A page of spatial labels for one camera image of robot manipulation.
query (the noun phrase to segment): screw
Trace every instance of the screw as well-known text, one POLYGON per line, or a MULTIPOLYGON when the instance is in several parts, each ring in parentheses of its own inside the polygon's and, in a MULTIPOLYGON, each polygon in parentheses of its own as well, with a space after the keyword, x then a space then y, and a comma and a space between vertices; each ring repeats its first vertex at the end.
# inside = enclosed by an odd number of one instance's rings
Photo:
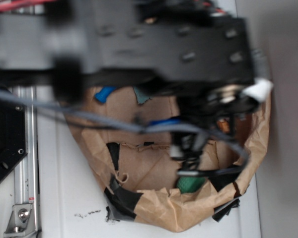
POLYGON ((140 36, 142 36, 143 34, 144 34, 143 29, 140 28, 140 27, 137 27, 137 26, 131 28, 130 31, 129 31, 129 33, 128 33, 128 35, 129 35, 130 37, 132 37, 132 38, 140 37, 140 36))
POLYGON ((18 215, 21 220, 26 220, 29 217, 30 213, 28 210, 23 208, 19 211, 18 215))
POLYGON ((15 109, 16 109, 17 111, 20 112, 20 111, 22 111, 23 107, 21 107, 21 106, 16 106, 15 109))
POLYGON ((236 52, 232 55, 230 55, 229 57, 229 61, 231 61, 231 63, 240 63, 244 60, 244 55, 242 52, 236 52))
POLYGON ((111 35, 115 34, 115 29, 111 25, 104 25, 98 29, 98 33, 101 36, 111 36, 111 35))
POLYGON ((14 232, 14 233, 19 233, 19 232, 21 232, 21 231, 22 231, 22 229, 21 229, 20 226, 16 226, 16 227, 13 227, 13 228, 12 228, 12 232, 14 232))
POLYGON ((190 33, 191 28, 189 26, 181 26, 177 29, 178 36, 186 36, 190 33))
POLYGON ((196 54, 195 52, 188 52, 181 56, 183 62, 191 62, 195 60, 196 54))
POLYGON ((228 39, 234 38, 238 35, 237 31, 235 28, 231 28, 225 31, 225 36, 228 39))

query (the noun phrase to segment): black metal bracket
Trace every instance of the black metal bracket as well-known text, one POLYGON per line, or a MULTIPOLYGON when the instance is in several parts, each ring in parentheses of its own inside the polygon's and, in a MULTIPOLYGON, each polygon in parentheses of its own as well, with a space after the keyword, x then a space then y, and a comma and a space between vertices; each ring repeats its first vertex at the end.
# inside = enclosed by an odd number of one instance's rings
POLYGON ((25 107, 0 102, 0 183, 26 154, 25 107))

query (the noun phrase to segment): blue object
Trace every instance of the blue object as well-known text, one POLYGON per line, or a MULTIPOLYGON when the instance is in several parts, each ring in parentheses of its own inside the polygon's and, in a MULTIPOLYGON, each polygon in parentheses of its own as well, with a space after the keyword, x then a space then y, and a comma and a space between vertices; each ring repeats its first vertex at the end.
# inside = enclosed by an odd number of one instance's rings
POLYGON ((153 120, 149 123, 149 125, 174 125, 178 124, 181 121, 179 119, 165 119, 165 120, 153 120))
POLYGON ((117 89, 117 87, 103 87, 100 92, 95 94, 95 98, 101 103, 106 103, 107 97, 117 89))

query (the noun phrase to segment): brown paper bag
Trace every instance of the brown paper bag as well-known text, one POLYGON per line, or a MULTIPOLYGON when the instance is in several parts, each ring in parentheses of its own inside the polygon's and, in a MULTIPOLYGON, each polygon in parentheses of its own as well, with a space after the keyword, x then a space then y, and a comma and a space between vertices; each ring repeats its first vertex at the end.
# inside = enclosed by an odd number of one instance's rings
MULTIPOLYGON (((86 92, 83 110, 125 122, 132 122, 136 113, 148 121, 167 119, 179 113, 174 97, 157 97, 139 105, 132 87, 128 87, 116 90, 106 104, 101 104, 94 100, 99 90, 95 87, 86 92)), ((237 139, 250 153, 250 161, 236 180, 221 189, 207 180, 197 192, 185 194, 180 194, 175 186, 180 164, 169 157, 169 133, 138 135, 74 126, 70 129, 116 219, 181 232, 214 215, 216 208, 246 192, 267 152, 269 118, 270 100, 247 120, 238 121, 237 139), (109 143, 116 152, 110 153, 109 143)), ((67 120, 94 125, 82 119, 67 117, 67 120)), ((200 169, 222 169, 240 160, 224 143, 210 141, 204 149, 200 169)))

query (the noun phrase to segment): green object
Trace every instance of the green object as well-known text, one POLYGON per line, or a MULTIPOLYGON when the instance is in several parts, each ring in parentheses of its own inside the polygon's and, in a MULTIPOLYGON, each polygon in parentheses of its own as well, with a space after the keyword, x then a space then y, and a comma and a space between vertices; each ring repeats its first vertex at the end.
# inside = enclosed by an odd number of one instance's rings
POLYGON ((181 193, 192 193, 199 190, 205 181, 206 178, 204 177, 181 177, 178 180, 177 188, 180 189, 181 193))

